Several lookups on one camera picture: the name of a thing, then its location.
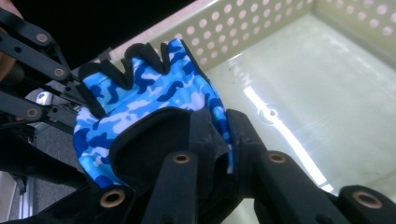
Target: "white plastic basket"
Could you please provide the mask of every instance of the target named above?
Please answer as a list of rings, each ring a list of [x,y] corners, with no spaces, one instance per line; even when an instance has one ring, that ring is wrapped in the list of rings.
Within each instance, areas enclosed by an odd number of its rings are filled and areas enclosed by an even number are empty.
[[[112,56],[174,37],[226,107],[320,188],[363,185],[396,202],[396,1],[197,1]]]

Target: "black bracket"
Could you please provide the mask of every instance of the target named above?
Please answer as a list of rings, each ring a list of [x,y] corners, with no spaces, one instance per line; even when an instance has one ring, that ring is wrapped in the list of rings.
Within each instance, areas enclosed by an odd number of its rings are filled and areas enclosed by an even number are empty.
[[[142,223],[196,223],[197,171],[198,159],[193,153],[169,154]]]
[[[33,122],[46,122],[66,133],[73,133],[77,112],[57,105],[45,107],[0,89],[0,110],[15,115],[22,121],[0,123],[0,129],[12,125],[25,125]]]

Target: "glove finger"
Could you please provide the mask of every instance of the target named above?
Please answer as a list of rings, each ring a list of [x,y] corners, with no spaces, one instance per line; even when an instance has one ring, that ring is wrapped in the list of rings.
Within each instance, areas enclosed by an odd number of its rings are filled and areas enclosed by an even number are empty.
[[[125,76],[109,61],[87,63],[79,69],[78,76],[82,81],[78,90],[97,118],[120,104],[120,98],[132,88],[134,79],[133,74]]]
[[[164,43],[161,44],[161,55],[162,60],[150,43],[146,45],[135,44],[125,51],[125,59],[139,58],[147,62],[157,72],[166,75],[170,70],[170,60],[168,47]]]
[[[191,84],[188,85],[184,82],[184,89],[187,90],[184,95],[191,97],[191,99],[193,97],[193,100],[191,100],[192,104],[205,104],[205,107],[208,108],[211,113],[212,123],[217,128],[226,144],[231,148],[231,137],[225,116],[225,108],[219,98],[218,92],[211,84],[209,78],[200,69],[183,40],[172,40],[169,42],[168,48],[171,59],[172,76],[183,74],[188,80],[192,80]]]

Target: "blue camouflage glove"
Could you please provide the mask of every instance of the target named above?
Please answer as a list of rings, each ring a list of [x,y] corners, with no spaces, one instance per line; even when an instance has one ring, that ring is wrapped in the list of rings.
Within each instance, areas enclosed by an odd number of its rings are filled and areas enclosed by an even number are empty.
[[[231,149],[219,95],[184,42],[174,39],[161,47],[162,60],[150,44],[131,46],[122,61],[125,74],[110,62],[89,63],[80,69],[82,84],[78,90],[88,108],[82,107],[78,112],[74,147],[80,164],[100,188],[134,188],[134,181],[128,176],[116,174],[152,172],[145,162],[162,162],[169,150],[183,148],[185,139],[173,140],[188,132],[181,120],[202,108],[209,110],[214,127]],[[144,144],[138,142],[141,139],[146,139]],[[159,148],[167,143],[172,145],[170,149]],[[128,157],[129,151],[135,154]],[[118,153],[118,160],[132,168],[115,168],[112,153]],[[145,179],[144,175],[135,177],[139,178]]]

